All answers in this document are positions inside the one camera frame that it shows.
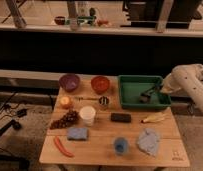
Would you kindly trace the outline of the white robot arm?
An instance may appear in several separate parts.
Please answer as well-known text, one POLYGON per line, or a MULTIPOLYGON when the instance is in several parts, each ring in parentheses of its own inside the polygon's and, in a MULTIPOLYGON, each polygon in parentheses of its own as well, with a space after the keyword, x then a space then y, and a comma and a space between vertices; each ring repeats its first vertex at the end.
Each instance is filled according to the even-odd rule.
POLYGON ((202 80, 202 64, 178 65, 161 82, 160 92, 170 94, 183 89, 203 113, 202 80))

